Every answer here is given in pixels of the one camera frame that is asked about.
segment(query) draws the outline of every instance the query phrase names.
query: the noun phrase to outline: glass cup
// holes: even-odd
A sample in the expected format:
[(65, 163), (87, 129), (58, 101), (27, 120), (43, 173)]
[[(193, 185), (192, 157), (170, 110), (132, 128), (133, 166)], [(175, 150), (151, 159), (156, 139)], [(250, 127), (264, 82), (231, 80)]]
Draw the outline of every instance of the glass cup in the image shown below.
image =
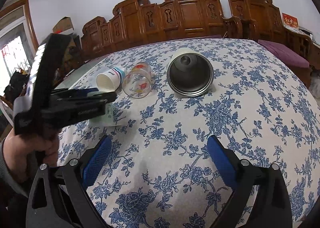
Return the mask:
[(151, 91), (151, 67), (146, 62), (139, 62), (124, 78), (122, 90), (127, 96), (140, 99)]

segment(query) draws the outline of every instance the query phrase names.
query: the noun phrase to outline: window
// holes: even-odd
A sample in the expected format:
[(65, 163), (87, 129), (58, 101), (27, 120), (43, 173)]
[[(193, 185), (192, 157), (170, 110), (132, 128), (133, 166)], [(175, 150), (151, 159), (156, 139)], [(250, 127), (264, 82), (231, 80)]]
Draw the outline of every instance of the window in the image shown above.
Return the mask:
[(28, 0), (0, 11), (0, 95), (15, 71), (32, 66), (37, 48)]

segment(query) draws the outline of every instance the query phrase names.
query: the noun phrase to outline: person's hand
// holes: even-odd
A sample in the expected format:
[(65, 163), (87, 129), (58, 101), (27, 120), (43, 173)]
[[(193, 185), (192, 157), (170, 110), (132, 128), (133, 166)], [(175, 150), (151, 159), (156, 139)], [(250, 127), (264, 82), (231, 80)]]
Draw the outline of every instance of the person's hand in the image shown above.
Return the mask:
[(58, 161), (58, 131), (52, 131), (48, 140), (37, 134), (15, 135), (10, 131), (3, 144), (4, 161), (12, 175), (19, 183), (28, 179), (27, 155), (33, 151), (45, 151), (43, 163), (56, 167)]

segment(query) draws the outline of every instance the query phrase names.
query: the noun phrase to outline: table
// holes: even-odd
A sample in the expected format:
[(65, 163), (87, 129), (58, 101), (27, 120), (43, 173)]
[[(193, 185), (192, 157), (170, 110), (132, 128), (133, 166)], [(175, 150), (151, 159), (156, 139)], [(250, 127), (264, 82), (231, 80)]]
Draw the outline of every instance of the table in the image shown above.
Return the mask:
[[(196, 98), (175, 96), (166, 69), (175, 50), (202, 53), (215, 69), (210, 91)], [(116, 127), (68, 126), (60, 134), (60, 165), (92, 148), (102, 135), (112, 152), (87, 192), (114, 227), (210, 226), (231, 195), (211, 161), (207, 138), (220, 142), (252, 164), (277, 163), (292, 203), (294, 227), (320, 194), (320, 108), (303, 83), (264, 47), (250, 40), (188, 39), (111, 54), (72, 88), (95, 87), (95, 78), (122, 65), (152, 67), (152, 92), (114, 103)], [(239, 220), (251, 212), (252, 189)]]

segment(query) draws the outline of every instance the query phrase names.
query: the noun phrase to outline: metal cup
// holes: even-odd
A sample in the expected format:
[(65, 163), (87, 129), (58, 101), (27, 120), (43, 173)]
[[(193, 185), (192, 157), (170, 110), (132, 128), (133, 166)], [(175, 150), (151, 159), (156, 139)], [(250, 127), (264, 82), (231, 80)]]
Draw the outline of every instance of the metal cup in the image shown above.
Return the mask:
[(214, 70), (210, 61), (189, 48), (178, 49), (167, 70), (170, 88), (182, 96), (195, 97), (205, 93), (212, 85)]

